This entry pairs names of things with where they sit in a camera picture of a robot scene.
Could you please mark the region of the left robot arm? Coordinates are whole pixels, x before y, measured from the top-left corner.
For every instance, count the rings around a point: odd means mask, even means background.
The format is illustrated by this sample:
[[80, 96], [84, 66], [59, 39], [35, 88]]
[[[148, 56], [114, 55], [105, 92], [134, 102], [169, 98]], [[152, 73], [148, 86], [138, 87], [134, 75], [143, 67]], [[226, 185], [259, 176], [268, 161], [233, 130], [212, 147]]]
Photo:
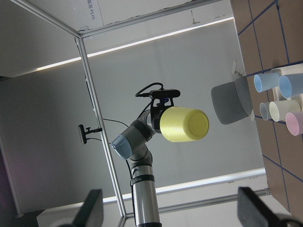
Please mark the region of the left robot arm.
[[162, 98], [153, 105], [151, 100], [126, 130], [112, 142], [112, 148], [127, 161], [130, 171], [135, 225], [137, 227], [161, 227], [159, 208], [152, 170], [152, 154], [146, 146], [155, 133], [160, 133], [160, 117], [174, 106], [172, 98]]

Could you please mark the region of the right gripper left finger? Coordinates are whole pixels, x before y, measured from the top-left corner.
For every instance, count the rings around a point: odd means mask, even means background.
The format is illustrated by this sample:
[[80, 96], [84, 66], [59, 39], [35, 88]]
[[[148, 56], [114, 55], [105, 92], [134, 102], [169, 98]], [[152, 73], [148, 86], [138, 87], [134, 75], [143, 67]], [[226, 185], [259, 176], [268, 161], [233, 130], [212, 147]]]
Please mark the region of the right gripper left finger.
[[60, 227], [101, 227], [104, 220], [103, 195], [101, 189], [91, 190], [73, 222]]

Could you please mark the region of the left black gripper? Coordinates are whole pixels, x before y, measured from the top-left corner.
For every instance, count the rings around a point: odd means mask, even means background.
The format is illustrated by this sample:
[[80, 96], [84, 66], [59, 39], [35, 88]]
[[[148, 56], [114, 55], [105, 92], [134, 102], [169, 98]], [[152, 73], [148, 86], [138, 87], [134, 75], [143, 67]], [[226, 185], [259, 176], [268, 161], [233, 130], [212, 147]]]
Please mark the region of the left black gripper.
[[173, 98], [160, 98], [159, 102], [154, 106], [155, 99], [151, 100], [151, 125], [156, 133], [161, 133], [160, 119], [163, 113], [170, 107], [174, 106]]

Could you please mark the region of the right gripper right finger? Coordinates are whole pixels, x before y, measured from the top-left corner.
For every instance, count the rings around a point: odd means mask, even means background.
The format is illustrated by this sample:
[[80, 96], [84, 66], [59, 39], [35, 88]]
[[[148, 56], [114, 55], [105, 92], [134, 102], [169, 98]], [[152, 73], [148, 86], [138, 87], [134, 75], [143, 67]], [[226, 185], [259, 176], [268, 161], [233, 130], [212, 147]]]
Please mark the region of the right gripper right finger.
[[244, 227], [301, 227], [292, 216], [278, 215], [249, 187], [238, 188], [237, 216]]

